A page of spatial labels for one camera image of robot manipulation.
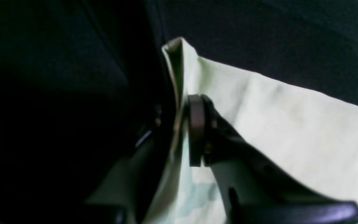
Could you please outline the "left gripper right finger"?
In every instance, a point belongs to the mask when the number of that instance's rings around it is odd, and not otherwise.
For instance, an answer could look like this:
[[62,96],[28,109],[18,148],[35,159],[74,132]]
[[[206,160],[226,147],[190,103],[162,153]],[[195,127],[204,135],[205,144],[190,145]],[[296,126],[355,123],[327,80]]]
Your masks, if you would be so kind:
[[262,154],[201,95],[203,160],[213,170],[229,224],[358,224],[358,204],[301,184]]

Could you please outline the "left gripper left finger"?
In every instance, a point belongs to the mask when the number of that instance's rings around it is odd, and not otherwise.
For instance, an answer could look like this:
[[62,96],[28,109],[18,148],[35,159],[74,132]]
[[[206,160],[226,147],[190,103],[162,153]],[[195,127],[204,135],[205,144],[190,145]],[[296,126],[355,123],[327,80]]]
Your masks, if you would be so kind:
[[205,146],[205,109],[200,95],[188,95],[189,164],[200,167]]

